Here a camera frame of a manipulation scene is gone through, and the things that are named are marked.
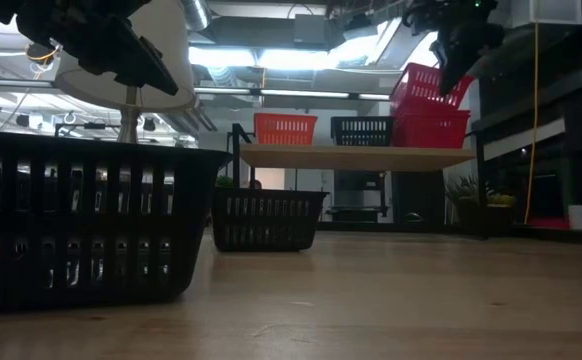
table top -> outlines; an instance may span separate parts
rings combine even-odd
[[[240,157],[260,168],[427,172],[475,155],[463,149],[243,144]]]
[[[218,253],[167,304],[0,315],[0,360],[582,360],[582,246],[318,232]]]

wooden shelf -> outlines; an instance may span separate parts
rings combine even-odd
[[[367,146],[240,145],[253,167],[368,171],[436,171],[475,156],[471,150]]]

white container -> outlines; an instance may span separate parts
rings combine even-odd
[[[569,226],[571,230],[582,230],[582,205],[569,206]]]

wooden table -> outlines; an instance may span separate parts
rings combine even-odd
[[[463,149],[243,144],[240,157],[256,168],[426,172],[475,156]]]
[[[0,360],[582,360],[582,246],[318,233],[219,254],[176,303],[0,316]]]

lampshade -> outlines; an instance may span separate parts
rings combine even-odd
[[[137,92],[135,104],[144,112],[169,112],[193,107],[191,64],[189,63],[187,27],[179,0],[156,0],[129,17],[132,29],[144,36],[162,53],[162,61],[178,84],[175,96],[145,85]],[[121,109],[127,104],[127,87],[115,82],[115,74],[100,76],[83,70],[77,59],[62,54],[56,86],[77,99],[95,105]]]

